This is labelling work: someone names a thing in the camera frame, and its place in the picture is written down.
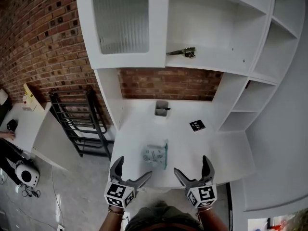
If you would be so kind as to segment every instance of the white desk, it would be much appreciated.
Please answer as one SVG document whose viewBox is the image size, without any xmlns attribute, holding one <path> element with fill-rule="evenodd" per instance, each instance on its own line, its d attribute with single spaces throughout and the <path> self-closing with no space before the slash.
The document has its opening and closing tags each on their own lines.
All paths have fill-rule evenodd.
<svg viewBox="0 0 308 231">
<path fill-rule="evenodd" d="M 49 111 L 51 103 L 43 103 L 42 106 L 44 111 L 24 111 L 22 103 L 13 104 L 0 131 L 7 131 L 6 124 L 12 119 L 16 120 L 16 138 L 6 139 L 8 142 L 55 167 L 70 170 L 79 155 L 60 123 Z"/>
<path fill-rule="evenodd" d="M 152 170 L 145 188 L 182 188 L 174 167 L 190 179 L 200 179 L 202 156 L 215 169 L 214 182 L 226 183 L 255 172 L 255 164 L 245 132 L 216 133 L 209 123 L 207 102 L 170 101 L 170 117 L 155 123 L 155 101 L 126 100 L 120 130 L 116 134 L 111 165 L 124 156 L 122 179 L 136 180 Z M 190 122 L 202 120 L 205 129 L 194 132 Z M 142 150 L 147 144 L 164 145 L 168 139 L 167 169 L 153 168 L 144 162 Z"/>
</svg>

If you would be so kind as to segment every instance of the brick wall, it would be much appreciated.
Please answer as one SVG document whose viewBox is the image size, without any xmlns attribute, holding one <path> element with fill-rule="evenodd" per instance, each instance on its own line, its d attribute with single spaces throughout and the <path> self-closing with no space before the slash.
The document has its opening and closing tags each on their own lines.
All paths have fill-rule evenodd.
<svg viewBox="0 0 308 231">
<path fill-rule="evenodd" d="M 125 98 L 212 100 L 221 73 L 166 69 L 119 69 Z M 91 85 L 107 123 L 110 116 L 91 69 L 76 0 L 0 1 L 0 87 L 13 103 L 22 102 L 23 84 L 39 93 Z"/>
</svg>

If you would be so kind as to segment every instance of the gray floor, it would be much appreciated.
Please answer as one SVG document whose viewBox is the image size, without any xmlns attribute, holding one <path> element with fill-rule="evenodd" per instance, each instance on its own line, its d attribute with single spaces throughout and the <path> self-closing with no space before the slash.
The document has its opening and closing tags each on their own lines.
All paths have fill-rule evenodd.
<svg viewBox="0 0 308 231">
<path fill-rule="evenodd" d="M 76 161 L 74 171 L 53 169 L 54 188 L 63 215 L 59 213 L 53 192 L 51 166 L 39 158 L 35 161 L 40 171 L 37 187 L 41 191 L 40 198 L 23 197 L 23 189 L 16 192 L 16 185 L 10 178 L 0 185 L 0 210 L 5 212 L 10 230 L 54 231 L 63 217 L 65 231 L 98 231 L 108 212 L 103 196 L 109 172 L 108 159 L 84 156 Z M 195 213 L 183 190 L 171 190 L 167 193 L 139 193 L 129 206 L 130 216 L 157 199 L 165 200 L 183 212 Z M 225 186 L 218 187 L 214 210 L 228 225 Z"/>
</svg>

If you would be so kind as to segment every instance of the power strip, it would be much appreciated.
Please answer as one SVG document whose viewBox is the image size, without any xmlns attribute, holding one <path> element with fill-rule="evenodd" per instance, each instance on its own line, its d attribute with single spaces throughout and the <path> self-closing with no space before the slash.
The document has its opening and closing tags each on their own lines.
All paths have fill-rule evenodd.
<svg viewBox="0 0 308 231">
<path fill-rule="evenodd" d="M 65 230 L 65 228 L 59 224 L 58 228 L 57 228 L 57 231 L 64 231 L 64 230 Z"/>
</svg>

